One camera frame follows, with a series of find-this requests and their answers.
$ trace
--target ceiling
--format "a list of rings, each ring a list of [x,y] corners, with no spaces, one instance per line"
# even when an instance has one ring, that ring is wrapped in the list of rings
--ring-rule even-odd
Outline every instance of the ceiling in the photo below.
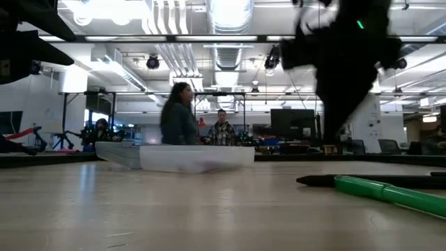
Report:
[[[59,15],[79,35],[142,35],[141,20],[133,19],[125,26],[116,25],[111,20],[94,19],[89,25],[79,26],[74,22],[73,12],[67,6],[68,2],[78,0],[63,0],[59,3]],[[138,4],[144,1],[133,0],[132,8],[139,9]],[[397,35],[427,35],[434,28],[446,23],[446,1],[418,0],[409,1],[410,8],[402,10],[404,1],[393,1],[390,11],[390,32]],[[204,0],[188,0],[187,4],[187,28],[191,34],[207,34],[208,30],[206,5]],[[255,0],[252,23],[249,34],[292,34],[294,19],[298,11],[284,0]],[[306,14],[306,20],[310,26],[328,22],[335,14],[333,10],[319,9],[315,4]],[[212,91],[215,85],[213,57],[210,49],[203,48],[205,44],[192,44],[192,51],[197,62],[200,74],[203,76],[203,87],[206,91]],[[139,79],[144,81],[148,89],[152,91],[169,91],[169,73],[163,58],[159,56],[160,67],[157,70],[149,70],[146,60],[149,54],[158,54],[154,44],[150,43],[107,43],[108,52],[118,50],[123,54],[123,64],[128,67]],[[275,69],[273,76],[266,76],[263,67],[266,54],[270,51],[271,44],[252,44],[252,48],[243,52],[242,66],[238,78],[237,87],[233,91],[250,91],[253,81],[259,82],[260,92],[284,92],[298,90],[301,92],[314,91],[314,69],[303,67],[290,73],[284,72],[280,66]],[[405,56],[408,67],[405,70],[389,70],[379,76],[381,91],[393,91],[395,87],[401,87],[403,91],[438,91],[446,92],[446,45],[427,45]],[[104,86],[110,91],[135,91],[132,86],[119,75],[103,69],[96,68],[97,62],[86,62],[94,71],[94,77],[89,78],[90,86]],[[250,97],[250,99],[265,100],[266,97]],[[298,99],[297,96],[268,96],[269,100]],[[394,101],[395,104],[419,106],[419,96],[408,98],[381,97],[382,100]],[[128,96],[120,97],[120,100],[150,102],[150,99]]]

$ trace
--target table surface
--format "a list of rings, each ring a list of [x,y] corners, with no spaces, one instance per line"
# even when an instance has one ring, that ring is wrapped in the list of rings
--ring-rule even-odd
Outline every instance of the table surface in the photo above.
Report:
[[[372,162],[256,162],[193,175],[135,171],[110,162],[2,169],[0,246],[440,251],[446,246],[443,219],[295,182],[309,174],[432,171],[444,169]]]

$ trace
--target person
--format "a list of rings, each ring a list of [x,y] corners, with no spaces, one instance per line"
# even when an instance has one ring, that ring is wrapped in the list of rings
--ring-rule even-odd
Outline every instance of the person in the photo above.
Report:
[[[190,85],[179,82],[171,90],[161,112],[162,143],[170,145],[195,145],[197,122],[192,114]]]
[[[422,142],[423,155],[443,155],[446,150],[446,134],[441,128],[437,126],[436,134],[428,136]]]
[[[210,144],[214,146],[234,146],[236,144],[236,130],[227,121],[226,111],[220,109],[217,115],[218,121],[208,133]]]

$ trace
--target woman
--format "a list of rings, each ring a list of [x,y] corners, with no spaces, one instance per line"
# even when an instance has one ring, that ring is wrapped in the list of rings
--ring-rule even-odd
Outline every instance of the woman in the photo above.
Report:
[[[195,145],[197,125],[190,108],[191,99],[192,90],[188,83],[174,85],[161,113],[163,144]]]

